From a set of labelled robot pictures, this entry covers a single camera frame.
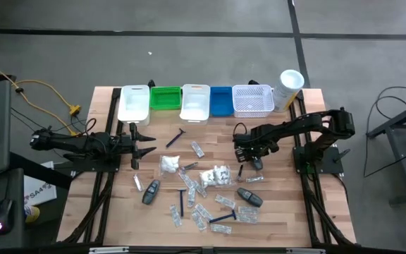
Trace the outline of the black computer mouse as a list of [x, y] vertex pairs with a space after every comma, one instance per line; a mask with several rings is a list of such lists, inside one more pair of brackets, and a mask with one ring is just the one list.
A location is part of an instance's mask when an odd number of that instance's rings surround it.
[[8, 234], [13, 228], [13, 201], [0, 200], [0, 235]]

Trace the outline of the blue mesh basket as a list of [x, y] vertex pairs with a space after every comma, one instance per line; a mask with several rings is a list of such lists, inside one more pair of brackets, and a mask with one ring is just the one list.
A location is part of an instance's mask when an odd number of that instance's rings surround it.
[[211, 87], [210, 114], [213, 117], [227, 117], [233, 113], [232, 87]]

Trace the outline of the yellow and white cup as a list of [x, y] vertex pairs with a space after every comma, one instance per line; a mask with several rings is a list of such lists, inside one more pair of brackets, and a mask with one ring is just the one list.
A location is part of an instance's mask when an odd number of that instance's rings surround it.
[[31, 223], [37, 221], [39, 216], [40, 216], [40, 210], [38, 207], [29, 206], [29, 205], [24, 206], [24, 218], [25, 218], [26, 224], [31, 224]]

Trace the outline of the blue disposable razor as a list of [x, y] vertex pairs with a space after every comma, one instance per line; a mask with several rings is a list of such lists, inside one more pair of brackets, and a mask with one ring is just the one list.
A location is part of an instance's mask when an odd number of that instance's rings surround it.
[[235, 210], [231, 210], [230, 214], [227, 214], [227, 215], [224, 215], [224, 216], [221, 216], [221, 217], [217, 217], [217, 218], [214, 218], [214, 219], [210, 219], [209, 223], [212, 224], [212, 223], [219, 222], [219, 221], [222, 221], [222, 220], [225, 220], [225, 219], [228, 219], [228, 218], [233, 218], [234, 220], [237, 219], [237, 215], [235, 213]]
[[170, 146], [172, 146], [172, 144], [174, 144], [174, 142], [175, 141], [177, 141], [177, 139], [179, 139], [179, 137], [182, 135], [182, 134], [184, 134], [184, 133], [186, 133], [183, 129], [181, 129], [181, 128], [179, 128], [179, 134], [177, 134], [171, 141], [169, 141], [167, 144], [166, 144], [166, 148], [169, 148]]
[[186, 190], [184, 188], [178, 189], [179, 192], [179, 201], [180, 201], [180, 216], [183, 217], [184, 216], [184, 192]]

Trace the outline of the grey remote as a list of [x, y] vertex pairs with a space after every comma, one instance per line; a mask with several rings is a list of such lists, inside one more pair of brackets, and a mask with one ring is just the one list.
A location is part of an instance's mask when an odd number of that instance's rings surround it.
[[237, 189], [237, 194], [244, 201], [248, 202], [250, 205], [253, 205], [254, 207], [261, 207], [263, 204], [263, 200], [258, 195], [245, 188]]
[[143, 196], [142, 203], [145, 205], [150, 205], [154, 201], [157, 193], [159, 192], [160, 180], [153, 180], [146, 188]]

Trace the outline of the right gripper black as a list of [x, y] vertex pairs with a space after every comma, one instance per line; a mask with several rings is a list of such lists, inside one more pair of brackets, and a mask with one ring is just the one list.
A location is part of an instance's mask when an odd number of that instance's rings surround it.
[[238, 162], [245, 159], [253, 159], [252, 164], [256, 171], [263, 169], [261, 157], [279, 151], [279, 146], [273, 139], [252, 138], [247, 133], [236, 133], [233, 135], [235, 156]]

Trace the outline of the white plastic handled bin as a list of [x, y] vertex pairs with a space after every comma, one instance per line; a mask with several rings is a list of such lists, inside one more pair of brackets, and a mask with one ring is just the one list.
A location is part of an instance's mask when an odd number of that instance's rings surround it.
[[210, 113], [210, 89], [208, 85], [185, 84], [182, 86], [183, 101], [179, 117], [184, 124], [207, 124]]
[[147, 126], [150, 121], [150, 88], [147, 85], [126, 85], [121, 88], [118, 120]]

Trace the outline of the black table frame rails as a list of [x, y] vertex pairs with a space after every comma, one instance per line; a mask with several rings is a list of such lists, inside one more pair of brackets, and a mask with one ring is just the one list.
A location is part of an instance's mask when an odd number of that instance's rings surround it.
[[[96, 118], [96, 129], [114, 134], [122, 130], [116, 110], [119, 87], [96, 87], [88, 116]], [[102, 245], [107, 232], [115, 172], [83, 172], [73, 179], [59, 226], [59, 243]]]
[[[290, 114], [291, 120], [304, 114], [310, 114], [306, 111], [302, 92], [299, 92], [291, 103]], [[293, 148], [293, 159], [297, 148], [303, 147], [309, 141], [315, 141], [320, 135], [319, 132], [294, 135], [296, 146]], [[332, 144], [332, 147], [325, 151], [323, 162], [316, 165], [313, 173], [301, 174], [295, 169], [300, 176], [310, 243], [313, 247], [321, 243], [332, 244], [332, 241], [336, 241], [339, 246], [351, 246], [353, 244], [344, 236], [326, 212], [319, 178], [320, 174], [327, 174], [329, 169], [335, 169], [340, 173], [343, 168], [340, 158], [338, 148]]]

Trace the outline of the white printed paper box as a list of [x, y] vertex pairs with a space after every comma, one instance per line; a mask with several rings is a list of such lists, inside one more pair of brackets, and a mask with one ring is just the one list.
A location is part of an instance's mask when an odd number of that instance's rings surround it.
[[57, 199], [56, 186], [24, 176], [24, 204], [36, 206]]

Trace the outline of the silver rail bracket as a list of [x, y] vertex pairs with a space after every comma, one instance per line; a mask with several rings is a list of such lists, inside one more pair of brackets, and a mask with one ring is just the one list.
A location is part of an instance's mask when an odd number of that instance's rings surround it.
[[127, 246], [98, 247], [90, 248], [88, 254], [121, 254], [129, 253]]
[[317, 248], [287, 248], [286, 254], [326, 254], [324, 249]]

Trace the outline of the black table edge rail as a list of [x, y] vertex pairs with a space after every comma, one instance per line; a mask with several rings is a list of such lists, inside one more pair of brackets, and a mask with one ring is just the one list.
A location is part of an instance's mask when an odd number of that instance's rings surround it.
[[[97, 243], [57, 243], [55, 248], [63, 250], [65, 253], [88, 253], [90, 248], [113, 247], [101, 246]], [[127, 246], [128, 254], [286, 254], [287, 248], [304, 248], [304, 247], [180, 247], [180, 246]], [[324, 249], [326, 254], [347, 254], [355, 253], [356, 245], [338, 246], [331, 244], [319, 244], [312, 248]]]

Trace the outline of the bagged white cotton balls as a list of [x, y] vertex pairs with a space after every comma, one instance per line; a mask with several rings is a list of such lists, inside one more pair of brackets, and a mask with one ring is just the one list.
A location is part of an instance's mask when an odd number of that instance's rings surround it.
[[201, 185], [203, 188], [206, 188], [208, 186], [217, 185], [216, 177], [215, 177], [215, 173], [214, 173], [213, 169], [203, 171], [199, 175], [200, 175]]
[[179, 159], [180, 156], [160, 156], [160, 161], [159, 161], [159, 169], [161, 174], [164, 173], [176, 173], [178, 168], [179, 168]]
[[230, 168], [225, 165], [215, 166], [214, 178], [218, 186], [230, 184], [231, 183]]

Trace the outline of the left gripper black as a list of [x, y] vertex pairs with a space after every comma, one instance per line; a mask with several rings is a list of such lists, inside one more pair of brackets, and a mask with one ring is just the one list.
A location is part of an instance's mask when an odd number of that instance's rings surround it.
[[134, 123], [128, 124], [128, 134], [123, 132], [123, 123], [118, 122], [116, 127], [116, 145], [115, 148], [115, 162], [114, 164], [117, 166], [117, 169], [120, 168], [121, 165], [121, 157], [124, 154], [132, 154], [135, 152], [135, 169], [139, 169], [139, 161], [148, 153], [154, 151], [156, 147], [148, 147], [143, 149], [135, 149], [135, 140], [139, 142], [149, 142], [154, 141], [156, 138], [148, 137], [142, 135], [138, 132], [138, 128]]

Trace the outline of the green mesh basket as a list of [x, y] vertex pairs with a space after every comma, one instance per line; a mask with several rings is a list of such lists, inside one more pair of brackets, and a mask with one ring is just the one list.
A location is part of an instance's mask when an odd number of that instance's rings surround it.
[[153, 87], [150, 90], [150, 107], [154, 110], [176, 110], [181, 104], [181, 87]]

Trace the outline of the white perforated basket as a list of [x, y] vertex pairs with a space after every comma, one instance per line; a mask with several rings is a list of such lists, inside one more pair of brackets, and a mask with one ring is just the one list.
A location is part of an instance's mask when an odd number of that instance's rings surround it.
[[265, 118], [275, 107], [269, 85], [234, 85], [232, 96], [235, 118]]

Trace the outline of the white wipes canister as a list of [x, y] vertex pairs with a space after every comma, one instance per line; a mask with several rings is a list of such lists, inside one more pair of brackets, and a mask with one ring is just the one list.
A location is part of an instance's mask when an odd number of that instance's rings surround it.
[[273, 88], [274, 111], [286, 111], [304, 84], [305, 78], [299, 71], [292, 69], [283, 71], [278, 84]]

